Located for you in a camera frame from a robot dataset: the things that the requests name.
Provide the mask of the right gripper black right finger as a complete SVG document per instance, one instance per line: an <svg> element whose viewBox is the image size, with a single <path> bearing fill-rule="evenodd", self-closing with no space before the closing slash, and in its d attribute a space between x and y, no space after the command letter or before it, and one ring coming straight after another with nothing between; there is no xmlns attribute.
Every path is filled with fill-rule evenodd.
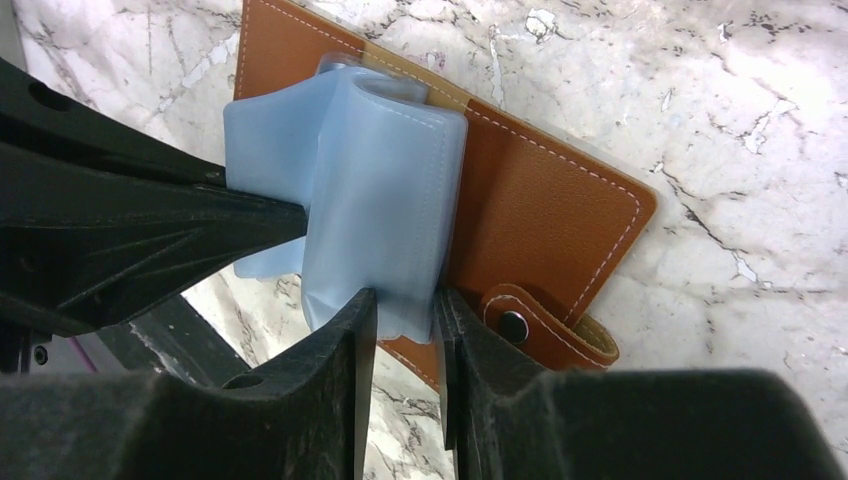
<svg viewBox="0 0 848 480"><path fill-rule="evenodd" d="M752 369L548 369L438 291L442 430L460 479L839 479L802 399Z"/></svg>

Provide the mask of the brown leather card holder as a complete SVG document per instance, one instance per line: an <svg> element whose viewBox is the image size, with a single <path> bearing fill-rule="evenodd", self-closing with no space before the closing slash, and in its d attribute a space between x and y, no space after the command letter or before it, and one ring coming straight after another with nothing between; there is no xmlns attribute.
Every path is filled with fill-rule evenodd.
<svg viewBox="0 0 848 480"><path fill-rule="evenodd" d="M644 184L291 1L243 5L235 98L305 80L328 53L423 82L469 134L447 281L488 327L555 370L619 357L588 307L657 207Z"/></svg>

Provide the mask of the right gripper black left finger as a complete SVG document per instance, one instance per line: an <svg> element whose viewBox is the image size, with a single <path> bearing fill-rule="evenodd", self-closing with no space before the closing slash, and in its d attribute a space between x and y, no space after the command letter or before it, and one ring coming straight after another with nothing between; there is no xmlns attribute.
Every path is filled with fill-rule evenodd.
<svg viewBox="0 0 848 480"><path fill-rule="evenodd" d="M5 479L359 479L377 301L219 388L166 373L4 376Z"/></svg>

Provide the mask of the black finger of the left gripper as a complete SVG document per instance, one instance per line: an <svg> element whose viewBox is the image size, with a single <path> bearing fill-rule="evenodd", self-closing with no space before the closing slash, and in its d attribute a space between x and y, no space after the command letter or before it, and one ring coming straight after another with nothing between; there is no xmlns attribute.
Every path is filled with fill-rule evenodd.
<svg viewBox="0 0 848 480"><path fill-rule="evenodd" d="M131 177L225 186L225 169L113 120L1 61L1 141Z"/></svg>
<svg viewBox="0 0 848 480"><path fill-rule="evenodd" d="M304 234L297 204L1 150L1 318L61 336L124 323Z"/></svg>

